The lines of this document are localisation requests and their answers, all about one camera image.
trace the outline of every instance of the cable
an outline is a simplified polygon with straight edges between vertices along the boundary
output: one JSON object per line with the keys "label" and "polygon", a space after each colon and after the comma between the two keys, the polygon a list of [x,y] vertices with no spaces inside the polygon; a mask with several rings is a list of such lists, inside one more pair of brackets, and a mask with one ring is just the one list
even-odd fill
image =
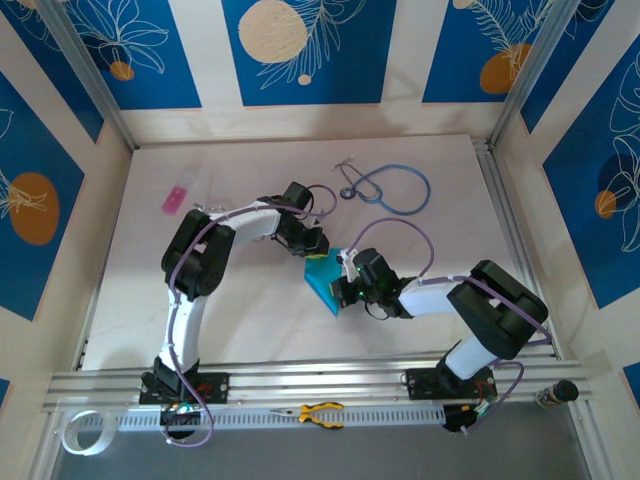
{"label": "cable", "polygon": [[169,349],[169,355],[171,357],[171,361],[173,363],[173,367],[175,369],[176,374],[178,375],[178,378],[185,385],[185,387],[187,388],[189,393],[191,393],[193,398],[203,408],[205,414],[209,418],[210,428],[209,428],[209,431],[207,432],[207,435],[205,436],[204,439],[202,439],[202,440],[200,440],[198,442],[195,442],[195,443],[183,443],[183,442],[176,442],[169,436],[169,425],[166,425],[164,430],[162,431],[162,433],[165,436],[165,438],[167,440],[167,443],[169,443],[170,445],[183,447],[183,448],[200,447],[200,446],[204,445],[205,443],[207,443],[211,439],[211,436],[213,435],[213,423],[214,423],[213,415],[211,414],[211,410],[209,410],[209,407],[207,406],[207,403],[198,394],[196,389],[193,387],[193,385],[191,385],[191,383],[189,382],[187,377],[185,377],[184,373],[182,372],[182,366],[180,365],[180,362],[178,360],[178,355],[176,354],[176,351],[174,349],[173,327],[175,325],[176,316],[178,314],[178,307],[180,306],[180,292],[178,292],[176,290],[176,288],[175,288],[175,286],[176,286],[176,278],[178,277],[178,273],[180,273],[180,270],[182,269],[183,265],[187,261],[187,258],[189,257],[191,252],[193,252],[193,250],[196,248],[196,246],[200,243],[202,238],[204,238],[204,236],[207,234],[207,232],[209,230],[211,230],[213,227],[215,227],[217,224],[219,224],[219,223],[221,223],[223,221],[226,221],[226,220],[228,220],[230,218],[235,218],[235,217],[238,217],[240,215],[244,215],[246,213],[251,213],[251,212],[260,211],[260,210],[286,210],[286,211],[293,212],[293,213],[298,213],[298,214],[306,213],[307,215],[311,215],[313,217],[324,217],[326,215],[329,215],[330,213],[332,213],[335,210],[336,205],[338,204],[338,197],[336,197],[336,194],[329,187],[326,187],[324,185],[313,185],[313,187],[322,187],[322,188],[325,188],[326,190],[328,190],[331,193],[331,195],[333,197],[333,200],[334,200],[334,204],[329,209],[328,212],[320,212],[320,213],[306,212],[305,210],[300,210],[299,208],[282,206],[282,205],[260,205],[260,206],[257,206],[257,207],[253,206],[253,207],[242,208],[240,210],[235,210],[233,212],[229,212],[226,215],[218,217],[215,220],[212,220],[211,223],[209,223],[206,227],[204,227],[202,230],[200,230],[200,232],[193,239],[193,242],[191,242],[191,245],[189,245],[189,247],[185,250],[185,252],[182,255],[182,257],[180,257],[180,260],[178,260],[178,263],[176,264],[176,267],[174,268],[173,273],[171,274],[171,277],[169,278],[169,289],[171,290],[171,293],[173,294],[174,302],[173,302],[173,307],[171,309],[171,316],[169,317],[169,325],[167,326],[167,346],[168,346],[168,349]]}
{"label": "cable", "polygon": [[364,302],[364,310],[369,314],[371,318],[375,318],[376,320],[380,321],[384,321],[389,318],[389,314],[387,314],[387,316],[384,318],[376,317],[373,313],[371,313],[371,310],[369,310],[369,305],[371,305],[369,302]]}
{"label": "cable", "polygon": [[496,292],[489,285],[487,285],[484,282],[481,282],[477,278],[467,277],[467,276],[462,276],[462,275],[453,276],[453,277],[436,277],[436,278],[430,278],[428,280],[421,280],[420,284],[421,285],[436,285],[436,284],[439,284],[439,283],[452,283],[452,282],[470,282],[470,283],[473,283],[477,287],[479,287],[482,290],[484,290],[485,292],[487,292],[491,297],[493,297],[496,300],[499,300],[501,303],[505,304],[507,307],[509,307],[510,310],[513,310],[515,313],[518,314],[518,316],[522,317],[523,320],[525,320],[531,326],[535,327],[536,330],[538,330],[540,333],[542,333],[545,336],[545,338],[543,340],[534,340],[533,342],[527,343],[528,346],[531,347],[531,346],[535,346],[535,345],[546,345],[546,344],[551,343],[553,341],[553,338],[551,337],[551,334],[549,333],[549,330],[547,330],[542,325],[540,325],[538,322],[536,322],[536,320],[531,315],[529,315],[527,312],[522,310],[520,307],[518,307],[515,303],[513,303],[511,300],[506,298],[504,295],[501,295],[500,293]]}
{"label": "cable", "polygon": [[329,187],[327,187],[326,185],[321,185],[319,183],[314,183],[313,185],[309,185],[307,187],[308,190],[311,190],[313,188],[322,188],[323,190],[326,190],[327,192],[329,192],[329,194],[331,194],[331,198],[333,199],[332,207],[329,209],[328,212],[324,212],[324,213],[322,212],[322,209],[320,209],[320,213],[323,213],[323,215],[318,215],[318,216],[331,215],[333,211],[336,209],[336,207],[338,206],[338,197],[336,196],[335,192],[331,190]]}
{"label": "cable", "polygon": [[522,364],[522,362],[518,362],[516,360],[509,360],[509,361],[504,361],[504,362],[499,362],[496,364],[496,368],[497,367],[506,367],[506,366],[517,366],[520,367],[520,373],[518,373],[518,376],[516,377],[516,379],[513,381],[513,383],[511,384],[511,386],[509,387],[509,389],[504,392],[502,394],[502,396],[500,397],[500,400],[498,400],[489,410],[489,412],[487,412],[487,414],[483,417],[479,417],[476,420],[476,423],[474,423],[473,425],[471,425],[469,428],[467,428],[467,430],[473,430],[474,428],[477,428],[478,425],[480,425],[482,422],[484,422],[487,417],[489,415],[491,415],[491,413],[494,410],[497,410],[498,407],[500,407],[500,405],[502,405],[504,403],[504,401],[507,399],[507,397],[509,395],[511,395],[511,392],[513,392],[515,390],[515,388],[518,386],[518,384],[520,383],[520,380],[522,380],[522,377],[524,376],[524,365]]}
{"label": "cable", "polygon": [[427,245],[429,245],[429,251],[431,252],[431,258],[429,259],[429,263],[427,263],[427,266],[424,267],[422,269],[422,271],[418,274],[418,277],[422,277],[425,273],[427,273],[427,271],[431,268],[431,266],[433,265],[433,262],[436,259],[436,250],[435,250],[435,248],[433,246],[433,242],[429,238],[429,235],[427,235],[424,232],[424,230],[422,230],[420,227],[418,227],[415,223],[412,223],[409,220],[405,220],[404,218],[385,217],[385,218],[380,218],[378,220],[374,220],[373,222],[371,222],[369,225],[367,225],[366,227],[364,227],[362,229],[360,234],[356,237],[354,242],[347,249],[346,255],[349,255],[351,253],[351,251],[354,248],[356,248],[356,245],[362,239],[364,234],[367,233],[367,230],[369,230],[374,225],[377,225],[378,223],[382,223],[382,222],[400,222],[400,223],[404,223],[405,225],[409,225],[411,228],[413,228],[415,231],[417,231],[420,235],[422,235],[422,238],[424,238],[426,240],[426,242],[427,242]]}
{"label": "cable", "polygon": [[[316,200],[315,197],[313,196],[313,193],[311,194],[311,205],[309,205],[309,212],[313,211],[313,206],[315,205]],[[300,217],[298,218],[298,220],[302,221],[302,220],[306,220],[307,218],[309,218],[309,214],[305,215],[304,217]]]}

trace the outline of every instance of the stethoscope chest piece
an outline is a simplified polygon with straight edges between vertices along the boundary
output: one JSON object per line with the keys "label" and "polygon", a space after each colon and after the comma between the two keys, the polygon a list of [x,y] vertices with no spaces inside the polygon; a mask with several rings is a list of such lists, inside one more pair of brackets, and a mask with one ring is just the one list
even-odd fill
{"label": "stethoscope chest piece", "polygon": [[350,200],[356,196],[356,189],[353,187],[344,187],[340,190],[340,196],[345,200]]}

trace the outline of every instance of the white board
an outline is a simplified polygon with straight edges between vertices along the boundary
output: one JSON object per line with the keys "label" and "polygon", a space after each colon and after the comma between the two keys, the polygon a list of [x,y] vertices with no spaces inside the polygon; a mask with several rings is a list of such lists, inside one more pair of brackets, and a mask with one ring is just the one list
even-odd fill
{"label": "white board", "polygon": [[[427,175],[429,204],[405,218],[433,240],[436,260],[430,275],[467,271],[483,259],[514,271],[468,136],[143,148],[134,154],[84,368],[152,365],[168,312],[160,260],[192,203],[239,208],[258,197],[284,193],[291,181],[322,183],[338,192],[346,182],[331,166],[349,155],[365,172],[398,162]],[[181,210],[175,216],[164,214],[167,194],[196,157],[203,165]],[[424,184],[407,172],[386,171],[375,180],[396,208],[413,208],[424,198]],[[319,193],[316,203],[327,208],[329,198]],[[323,227],[332,246],[346,247],[370,221],[385,216],[389,214],[378,205],[340,199]],[[404,276],[416,275],[429,260],[422,237],[399,223],[374,227],[358,247],[376,247]],[[304,264],[269,239],[235,248],[205,310],[202,362],[442,350],[465,334],[466,326],[452,313],[379,321],[357,305],[335,317],[305,283]]]}

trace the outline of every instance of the pink object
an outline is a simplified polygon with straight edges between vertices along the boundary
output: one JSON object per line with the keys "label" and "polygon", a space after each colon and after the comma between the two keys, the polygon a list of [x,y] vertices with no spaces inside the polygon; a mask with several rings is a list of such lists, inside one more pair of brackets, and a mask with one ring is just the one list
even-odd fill
{"label": "pink object", "polygon": [[162,211],[169,215],[175,215],[187,196],[187,189],[183,187],[173,187],[171,193],[162,204]]}

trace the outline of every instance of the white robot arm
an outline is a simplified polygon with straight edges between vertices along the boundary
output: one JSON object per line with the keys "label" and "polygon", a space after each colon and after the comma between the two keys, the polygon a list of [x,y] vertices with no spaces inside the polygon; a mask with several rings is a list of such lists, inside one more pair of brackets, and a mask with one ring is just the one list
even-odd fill
{"label": "white robot arm", "polygon": [[452,389],[498,359],[515,358],[549,314],[538,297],[489,260],[466,275],[422,282],[398,278],[374,248],[351,253],[341,255],[346,275],[331,285],[342,308],[363,301],[400,318],[457,312],[469,326],[472,334],[438,366],[442,381]]}
{"label": "white robot arm", "polygon": [[[268,205],[265,202],[255,201],[249,207]],[[226,214],[210,214],[210,220],[225,217]],[[256,210],[242,216],[223,220],[218,225],[226,227],[234,232],[230,248],[236,247],[254,238],[274,235],[280,224],[281,213],[278,210]],[[178,361],[182,365],[182,370],[188,371],[198,363],[198,337],[202,324],[202,314],[207,303],[208,296],[197,296],[189,299],[189,295],[183,291],[178,291],[180,302],[176,319],[173,324],[174,351]],[[169,289],[169,302],[174,302],[174,294]],[[171,355],[169,353],[169,324],[165,332],[165,341],[160,351],[159,357],[162,363],[174,369]]]}

